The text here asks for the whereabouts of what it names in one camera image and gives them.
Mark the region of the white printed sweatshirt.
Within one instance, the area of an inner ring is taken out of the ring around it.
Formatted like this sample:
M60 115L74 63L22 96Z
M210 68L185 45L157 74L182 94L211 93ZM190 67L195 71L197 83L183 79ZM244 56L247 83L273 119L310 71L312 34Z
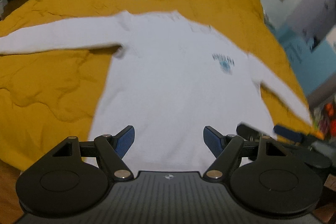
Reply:
M272 135L262 85L311 123L307 107L257 57L177 12L63 19L1 38L5 55L114 45L89 138L132 125L124 160L133 172L204 172L214 158L203 141L207 125L234 134L246 123Z

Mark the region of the blue nightstand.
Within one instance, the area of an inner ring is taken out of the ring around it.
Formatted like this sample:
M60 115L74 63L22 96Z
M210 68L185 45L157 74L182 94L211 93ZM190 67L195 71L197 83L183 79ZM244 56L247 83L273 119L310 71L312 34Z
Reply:
M326 40L313 47L313 38L305 40L286 24L276 31L275 36L306 96L335 73L335 50Z

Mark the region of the mustard yellow bed quilt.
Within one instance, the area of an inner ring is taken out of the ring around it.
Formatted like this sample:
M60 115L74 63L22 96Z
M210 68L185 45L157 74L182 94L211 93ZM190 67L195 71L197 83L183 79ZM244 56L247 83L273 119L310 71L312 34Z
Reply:
M1 23L1 38L63 19L177 12L212 27L264 63L307 107L286 54L264 23L260 0L29 0ZM89 132L119 46L1 52L1 160L26 170L68 136ZM265 85L261 98L273 124L309 132Z

